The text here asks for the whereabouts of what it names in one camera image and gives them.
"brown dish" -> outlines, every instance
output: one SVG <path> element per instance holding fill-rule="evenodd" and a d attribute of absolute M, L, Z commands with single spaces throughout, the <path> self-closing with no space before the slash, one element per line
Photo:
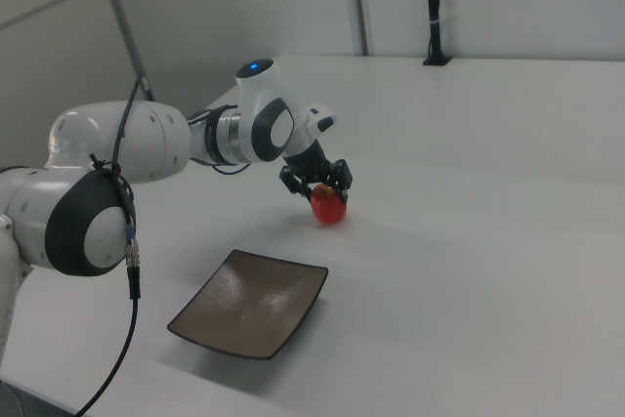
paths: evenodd
<path fill-rule="evenodd" d="M 234 250 L 167 328 L 198 346 L 267 360 L 306 317 L 327 275 L 327 268 Z"/>

